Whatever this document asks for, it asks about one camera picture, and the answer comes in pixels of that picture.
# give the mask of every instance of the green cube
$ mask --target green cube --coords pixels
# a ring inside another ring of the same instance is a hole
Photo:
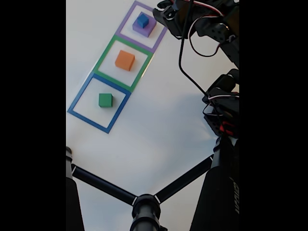
[[[98,104],[100,107],[112,107],[112,94],[100,94]]]

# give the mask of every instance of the purple block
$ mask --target purple block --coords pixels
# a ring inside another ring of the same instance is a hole
[[[151,16],[149,16],[146,13],[143,13],[143,12],[141,12],[138,15],[138,17],[142,14],[146,15],[149,18],[148,25],[146,25],[144,28],[142,28],[141,26],[139,26],[138,20],[136,19],[134,24],[133,24],[133,30],[137,31],[138,33],[142,34],[143,36],[149,37],[150,33],[152,32],[152,30],[156,26],[156,20],[153,17],[151,17]]]

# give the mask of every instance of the purple square outline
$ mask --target purple square outline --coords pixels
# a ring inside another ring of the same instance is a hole
[[[128,18],[130,17],[131,13],[133,12],[133,10],[135,9],[136,6],[141,6],[141,7],[145,8],[145,9],[147,9],[147,10],[153,11],[153,8],[151,8],[151,7],[147,6],[147,5],[144,5],[144,4],[141,3],[141,2],[134,1],[134,3],[132,4],[132,6],[130,7],[129,11],[128,11],[127,14],[125,15],[125,18],[124,18],[123,21],[121,22],[119,28],[116,30],[115,35],[118,35],[119,37],[121,37],[121,38],[123,38],[123,39],[125,39],[125,40],[127,40],[127,41],[129,41],[129,42],[132,42],[132,43],[136,44],[137,46],[140,46],[140,47],[142,47],[142,48],[144,48],[144,49],[146,49],[146,50],[148,50],[148,51],[154,53],[154,52],[156,51],[158,45],[160,44],[161,40],[163,39],[163,36],[165,35],[165,33],[166,33],[166,31],[167,31],[167,28],[166,28],[166,27],[164,27],[164,29],[163,29],[162,32],[160,33],[160,35],[159,35],[159,37],[158,37],[156,43],[154,44],[153,48],[150,48],[150,47],[148,47],[148,46],[145,46],[144,44],[142,44],[142,43],[140,43],[140,42],[137,42],[136,40],[131,39],[131,38],[129,38],[129,37],[127,37],[127,36],[121,34],[121,30],[123,29],[123,27],[124,27],[126,21],[127,21]]]

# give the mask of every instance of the green square outline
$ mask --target green square outline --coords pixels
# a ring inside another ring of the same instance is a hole
[[[106,75],[105,73],[100,72],[98,70],[98,68],[101,66],[103,60],[105,59],[105,57],[107,55],[107,53],[110,51],[112,45],[114,44],[114,42],[116,40],[119,41],[119,42],[122,42],[122,43],[124,43],[124,44],[126,44],[126,45],[128,45],[128,46],[130,46],[132,48],[134,48],[135,50],[138,50],[138,51],[140,51],[140,52],[142,52],[142,53],[144,53],[144,54],[146,54],[148,56],[147,59],[145,60],[144,64],[142,65],[139,73],[137,74],[137,76],[136,76],[136,78],[135,78],[135,80],[134,80],[134,82],[133,82],[133,84],[131,86],[128,86],[128,85],[120,82],[119,80],[116,80],[116,79],[114,79],[114,78],[112,78],[112,77],[110,77],[110,76]],[[141,47],[137,46],[136,44],[131,43],[131,42],[129,42],[129,41],[127,41],[127,40],[117,36],[117,35],[114,35],[112,37],[112,39],[110,40],[110,42],[108,43],[108,45],[107,45],[105,51],[103,52],[103,54],[101,55],[100,59],[97,61],[96,65],[95,65],[95,67],[93,69],[93,72],[95,74],[99,75],[100,77],[103,77],[103,78],[105,78],[105,79],[107,79],[107,80],[109,80],[109,81],[119,85],[120,87],[128,90],[129,92],[133,92],[135,87],[137,86],[137,83],[139,82],[140,78],[143,76],[146,68],[150,64],[150,61],[151,61],[152,57],[153,57],[153,53],[152,52],[150,52],[150,51],[148,51],[148,50],[146,50],[144,48],[141,48]]]

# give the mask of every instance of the black wire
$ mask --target black wire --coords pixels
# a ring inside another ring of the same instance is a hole
[[[193,5],[193,0],[189,1],[189,6],[188,6],[188,11],[187,11],[187,14],[186,14],[186,17],[185,17],[185,22],[184,22],[184,28],[183,28],[183,32],[182,32],[182,41],[181,41],[181,48],[180,48],[180,56],[179,56],[179,68],[181,70],[181,72],[206,96],[206,97],[209,97],[208,94],[183,70],[182,68],[182,65],[181,65],[181,62],[182,62],[182,55],[183,55],[183,48],[184,48],[184,40],[185,40],[185,35],[186,35],[186,29],[187,29],[187,22],[188,22],[188,17],[189,17],[189,14],[191,12],[191,9],[192,9],[192,5]],[[215,113],[218,115],[218,112],[216,110],[216,106],[215,104],[212,102],[211,103],[213,105],[213,108],[215,110]],[[224,132],[227,134],[219,116],[218,117],[218,120],[220,122],[220,124],[222,125],[222,128],[224,130]]]
[[[184,40],[185,40],[185,35],[186,35],[186,27],[187,27],[187,21],[188,21],[188,17],[189,14],[191,12],[192,9],[192,5],[193,5],[193,1],[189,2],[189,7],[188,7],[188,11],[185,17],[185,22],[184,22],[184,28],[183,28],[183,32],[182,32],[182,42],[181,42],[181,48],[180,48],[180,56],[179,56],[179,68],[181,70],[181,72],[206,96],[208,97],[207,93],[183,70],[182,68],[182,55],[183,55],[183,48],[184,48]]]
[[[218,46],[216,47],[216,51],[215,51],[214,54],[211,54],[211,55],[204,55],[204,54],[200,54],[200,53],[199,53],[198,51],[196,51],[196,49],[193,47],[193,43],[192,43],[191,37],[189,37],[189,42],[190,42],[190,44],[191,44],[191,47],[192,47],[193,51],[196,52],[197,54],[199,54],[199,55],[202,56],[202,57],[213,57],[215,54],[217,54],[217,52],[218,52],[218,50],[219,50],[219,48],[220,48],[220,44],[218,44]]]

